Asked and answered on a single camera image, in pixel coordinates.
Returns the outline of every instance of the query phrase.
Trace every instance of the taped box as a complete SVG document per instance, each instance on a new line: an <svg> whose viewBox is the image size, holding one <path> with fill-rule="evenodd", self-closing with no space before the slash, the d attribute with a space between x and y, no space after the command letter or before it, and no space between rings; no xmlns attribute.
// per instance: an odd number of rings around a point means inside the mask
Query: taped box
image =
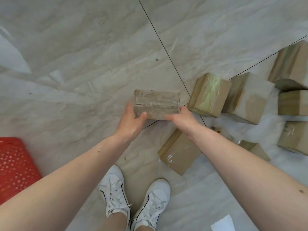
<svg viewBox="0 0 308 231"><path fill-rule="evenodd" d="M259 156L260 158L262 158L266 161L270 161L269 156L265 153L265 151L263 151L260 144L258 144L258 143L251 143L251 142L247 142L245 140L242 140L239 143L239 146L246 149L247 151L251 152L252 154L254 154L256 156Z"/></svg>
<svg viewBox="0 0 308 231"><path fill-rule="evenodd" d="M282 91L308 89L308 42L302 40L279 51L269 81Z"/></svg>
<svg viewBox="0 0 308 231"><path fill-rule="evenodd" d="M278 115L308 116L308 90L280 93Z"/></svg>
<svg viewBox="0 0 308 231"><path fill-rule="evenodd" d="M147 119L166 120L166 114L179 113L180 93L135 90L134 111L137 117L147 112Z"/></svg>
<svg viewBox="0 0 308 231"><path fill-rule="evenodd" d="M232 86L222 113L237 122L259 124L274 83L249 72L235 76L230 81Z"/></svg>
<svg viewBox="0 0 308 231"><path fill-rule="evenodd" d="M278 140L277 146L294 153L308 155L307 122L287 121Z"/></svg>
<svg viewBox="0 0 308 231"><path fill-rule="evenodd" d="M179 129L173 132L158 151L160 160L181 176L200 154L197 145Z"/></svg>
<svg viewBox="0 0 308 231"><path fill-rule="evenodd" d="M231 82L206 73L197 79L188 109L206 117L218 117L226 101Z"/></svg>

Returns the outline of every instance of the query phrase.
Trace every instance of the foot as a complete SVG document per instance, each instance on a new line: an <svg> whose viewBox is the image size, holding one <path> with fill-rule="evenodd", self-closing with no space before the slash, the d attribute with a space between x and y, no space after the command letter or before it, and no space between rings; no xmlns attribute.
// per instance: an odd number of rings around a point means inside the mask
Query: foot
<svg viewBox="0 0 308 231"><path fill-rule="evenodd" d="M135 214L130 231L136 231L141 226L148 226L153 230L160 214L166 209L170 200L170 185L164 179L158 179L150 185L141 208Z"/></svg>
<svg viewBox="0 0 308 231"><path fill-rule="evenodd" d="M99 190L106 201L106 217L122 212L126 215L127 225L131 217L131 208L124 191L124 177L120 168L113 165L100 182Z"/></svg>

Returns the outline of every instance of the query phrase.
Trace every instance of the red plastic basket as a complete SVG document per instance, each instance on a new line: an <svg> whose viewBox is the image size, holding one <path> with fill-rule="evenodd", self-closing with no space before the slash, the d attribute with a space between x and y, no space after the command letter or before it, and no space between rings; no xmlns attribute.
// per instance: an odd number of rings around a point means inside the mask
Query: red plastic basket
<svg viewBox="0 0 308 231"><path fill-rule="evenodd" d="M41 178L22 141L0 137L0 205Z"/></svg>

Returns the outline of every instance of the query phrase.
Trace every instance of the person's right hand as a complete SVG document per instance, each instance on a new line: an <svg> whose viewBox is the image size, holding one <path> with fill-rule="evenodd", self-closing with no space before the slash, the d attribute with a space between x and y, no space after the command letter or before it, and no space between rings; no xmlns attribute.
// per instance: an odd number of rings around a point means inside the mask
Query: person's right hand
<svg viewBox="0 0 308 231"><path fill-rule="evenodd" d="M193 131L198 126L202 126L194 118L193 114L187 109L186 106L180 107L181 113L167 114L166 120L172 121L181 131L183 131L190 139L192 138Z"/></svg>

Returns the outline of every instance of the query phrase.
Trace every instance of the forearm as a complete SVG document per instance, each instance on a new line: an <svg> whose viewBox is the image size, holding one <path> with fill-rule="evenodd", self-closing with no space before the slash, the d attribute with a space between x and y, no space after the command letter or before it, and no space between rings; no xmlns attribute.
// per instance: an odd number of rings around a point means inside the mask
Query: forearm
<svg viewBox="0 0 308 231"><path fill-rule="evenodd" d="M0 206L2 230L66 229L128 146L124 137L111 136L28 187Z"/></svg>
<svg viewBox="0 0 308 231"><path fill-rule="evenodd" d="M192 140L260 230L306 230L307 187L206 127Z"/></svg>

